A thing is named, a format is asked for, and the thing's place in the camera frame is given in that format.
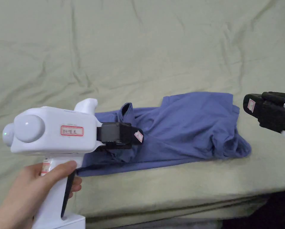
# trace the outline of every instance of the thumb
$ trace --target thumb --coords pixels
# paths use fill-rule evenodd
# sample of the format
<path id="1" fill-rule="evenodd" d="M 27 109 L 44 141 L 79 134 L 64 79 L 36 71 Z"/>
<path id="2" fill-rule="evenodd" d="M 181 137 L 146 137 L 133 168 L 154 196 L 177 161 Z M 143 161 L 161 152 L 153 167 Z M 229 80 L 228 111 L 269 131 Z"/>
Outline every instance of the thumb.
<path id="1" fill-rule="evenodd" d="M 52 188 L 56 182 L 59 180 L 68 177 L 71 173 L 75 171 L 77 163 L 75 161 L 69 161 L 64 164 L 59 164 L 48 174 L 44 175 L 43 178 L 48 184 L 48 188 Z"/>

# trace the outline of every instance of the gripper handle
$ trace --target gripper handle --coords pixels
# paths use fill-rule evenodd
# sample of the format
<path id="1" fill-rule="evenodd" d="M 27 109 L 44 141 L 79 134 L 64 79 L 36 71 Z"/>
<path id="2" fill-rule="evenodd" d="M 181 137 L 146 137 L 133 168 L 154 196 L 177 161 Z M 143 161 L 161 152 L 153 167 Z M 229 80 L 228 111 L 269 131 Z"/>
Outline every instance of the gripper handle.
<path id="1" fill-rule="evenodd" d="M 41 176 L 45 176 L 59 164 L 72 160 L 77 162 L 77 167 L 79 168 L 82 165 L 83 156 L 57 156 L 46 158 L 43 162 Z M 55 225 L 61 225 L 74 178 L 75 172 L 59 180 L 52 187 L 35 215 L 32 226 L 33 229 L 54 228 Z"/>

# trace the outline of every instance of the blue shirt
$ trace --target blue shirt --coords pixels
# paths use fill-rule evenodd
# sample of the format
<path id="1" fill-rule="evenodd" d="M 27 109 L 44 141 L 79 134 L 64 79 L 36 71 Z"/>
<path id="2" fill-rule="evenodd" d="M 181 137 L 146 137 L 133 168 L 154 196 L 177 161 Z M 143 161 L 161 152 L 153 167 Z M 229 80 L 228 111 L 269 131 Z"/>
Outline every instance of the blue shirt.
<path id="1" fill-rule="evenodd" d="M 84 156 L 79 176 L 95 176 L 183 163 L 245 157 L 250 145 L 237 131 L 239 107 L 233 95 L 193 92 L 164 97 L 160 107 L 96 113 L 104 122 L 141 128 L 144 142 L 130 150 L 95 151 Z"/>

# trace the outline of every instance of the white base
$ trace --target white base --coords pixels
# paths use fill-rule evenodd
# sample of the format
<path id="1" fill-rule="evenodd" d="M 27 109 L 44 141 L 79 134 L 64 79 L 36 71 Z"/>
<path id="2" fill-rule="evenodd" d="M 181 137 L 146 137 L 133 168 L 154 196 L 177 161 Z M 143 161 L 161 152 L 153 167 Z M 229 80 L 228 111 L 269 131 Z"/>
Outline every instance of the white base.
<path id="1" fill-rule="evenodd" d="M 86 229 L 86 221 L 84 216 L 75 214 L 65 214 L 61 221 L 54 225 L 37 225 L 32 229 Z"/>

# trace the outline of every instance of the dark floor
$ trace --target dark floor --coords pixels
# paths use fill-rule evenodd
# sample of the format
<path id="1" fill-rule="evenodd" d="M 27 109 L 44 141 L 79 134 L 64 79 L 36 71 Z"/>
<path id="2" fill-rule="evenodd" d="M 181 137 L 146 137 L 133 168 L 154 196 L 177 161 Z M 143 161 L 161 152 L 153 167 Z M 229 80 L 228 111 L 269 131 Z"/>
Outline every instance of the dark floor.
<path id="1" fill-rule="evenodd" d="M 247 218 L 224 220 L 222 229 L 285 229 L 285 191 L 272 194 L 266 205 Z"/>

